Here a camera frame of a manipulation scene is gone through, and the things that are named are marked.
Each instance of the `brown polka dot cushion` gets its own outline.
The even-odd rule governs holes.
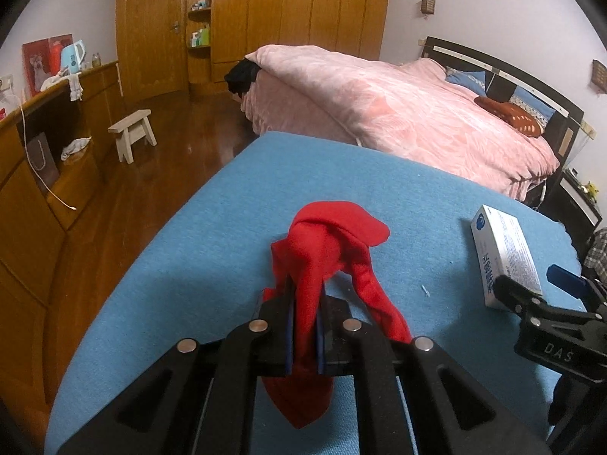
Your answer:
[[[527,137],[538,137],[544,133],[544,129],[539,125],[537,120],[516,104],[497,102],[496,100],[482,96],[475,98],[474,102],[492,115],[501,118],[512,128]]]

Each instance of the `blue table surface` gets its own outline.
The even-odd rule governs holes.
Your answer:
[[[519,319],[484,306],[470,220],[482,204],[517,217],[545,298],[580,309],[581,302],[546,280],[553,263],[580,273],[564,228],[432,167],[352,145],[268,133],[191,198],[116,287],[63,378],[45,453],[54,455],[178,340],[210,342],[249,320],[260,290],[273,284],[270,243],[316,200],[353,201],[389,226],[388,241],[371,250],[373,267],[414,336],[434,338],[545,437],[558,374],[516,355]],[[327,289],[365,317],[349,276],[336,275]],[[357,454],[352,379],[336,380],[329,411],[302,430],[281,416],[259,383],[251,453]]]

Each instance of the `wooden stool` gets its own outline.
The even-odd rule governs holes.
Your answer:
[[[120,162],[123,159],[126,159],[129,164],[133,162],[131,145],[139,139],[145,137],[152,145],[158,143],[148,120],[148,116],[151,114],[152,112],[149,109],[141,109],[107,129],[110,133],[122,134],[119,138],[116,138],[116,149]]]

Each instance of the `headboard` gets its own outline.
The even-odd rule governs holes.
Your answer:
[[[527,72],[460,44],[443,39],[427,38],[422,56],[431,58],[443,66],[450,66],[462,71],[486,71],[486,92],[491,99],[507,102],[512,97],[516,86],[520,85],[556,109],[556,113],[548,121],[543,134],[560,162],[559,170],[549,179],[548,188],[551,188],[551,185],[560,177],[563,165],[582,124],[584,112],[562,94]]]

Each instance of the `nightstand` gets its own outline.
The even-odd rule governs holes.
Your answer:
[[[603,217],[596,204],[582,191],[576,179],[564,171],[544,203],[539,206],[539,212],[565,226],[565,230],[571,236],[571,244],[576,249],[578,258],[583,262],[588,251],[588,240]]]

